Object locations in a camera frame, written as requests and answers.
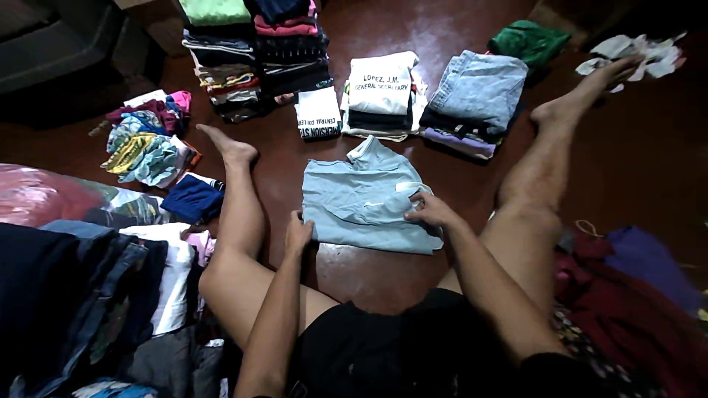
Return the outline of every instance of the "green towel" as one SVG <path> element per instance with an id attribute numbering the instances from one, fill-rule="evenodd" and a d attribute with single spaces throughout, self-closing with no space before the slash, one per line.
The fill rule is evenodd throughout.
<path id="1" fill-rule="evenodd" d="M 179 0 L 194 26 L 250 23 L 251 14 L 244 0 Z"/>
<path id="2" fill-rule="evenodd" d="M 571 34 L 562 30 L 544 28 L 531 21 L 516 21 L 500 30 L 487 47 L 496 55 L 521 59 L 531 74 L 556 57 L 570 38 Z"/>

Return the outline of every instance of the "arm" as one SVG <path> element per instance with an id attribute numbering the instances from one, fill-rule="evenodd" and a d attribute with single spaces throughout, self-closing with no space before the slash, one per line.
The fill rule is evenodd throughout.
<path id="1" fill-rule="evenodd" d="M 443 227 L 457 257 L 457 278 L 462 293 L 482 311 L 496 328 L 516 363 L 536 353 L 568 355 L 529 297 L 501 268 L 469 225 L 445 202 L 428 193 L 417 193 L 416 211 L 406 213 L 410 221 L 423 220 Z"/>
<path id="2" fill-rule="evenodd" d="M 312 221 L 303 224 L 299 212 L 290 214 L 285 233 L 285 255 L 265 294 L 244 349 L 234 398 L 285 396 L 287 366 L 295 347 L 299 322 L 302 251 L 312 236 L 312 225 Z"/>

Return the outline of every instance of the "black shorts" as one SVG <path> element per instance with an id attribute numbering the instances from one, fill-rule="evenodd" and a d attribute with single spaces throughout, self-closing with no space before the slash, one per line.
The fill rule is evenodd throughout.
<path id="1" fill-rule="evenodd" d="M 297 340 L 287 391 L 299 384 L 290 398 L 301 397 L 302 387 L 308 397 L 454 397 L 465 396 L 469 375 L 507 371 L 481 315 L 461 294 L 434 288 L 398 315 L 370 314 L 352 302 L 325 311 Z"/>

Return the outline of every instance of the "light blue shirt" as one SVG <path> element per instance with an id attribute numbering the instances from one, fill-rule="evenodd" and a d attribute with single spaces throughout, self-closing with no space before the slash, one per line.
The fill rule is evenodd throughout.
<path id="1" fill-rule="evenodd" d="M 403 218 L 415 205 L 411 195 L 430 192 L 408 159 L 372 135 L 347 157 L 351 163 L 307 163 L 302 218 L 314 220 L 313 240 L 419 254 L 443 247 L 440 231 Z"/>

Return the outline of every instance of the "person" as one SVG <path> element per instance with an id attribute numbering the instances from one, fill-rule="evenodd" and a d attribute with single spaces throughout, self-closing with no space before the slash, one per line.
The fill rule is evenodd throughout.
<path id="1" fill-rule="evenodd" d="M 396 316 L 368 314 L 299 284 L 313 227 L 300 212 L 290 215 L 278 271 L 259 264 L 264 217 L 249 168 L 258 152 L 215 127 L 197 125 L 226 168 L 219 244 L 200 291 L 244 350 L 234 396 L 608 393 L 550 326 L 553 248 L 562 232 L 557 212 L 576 126 L 640 61 L 613 62 L 532 111 L 538 135 L 504 179 L 496 214 L 479 236 L 442 199 L 422 192 L 411 197 L 420 204 L 404 217 L 442 227 L 455 260 L 421 303 Z"/>

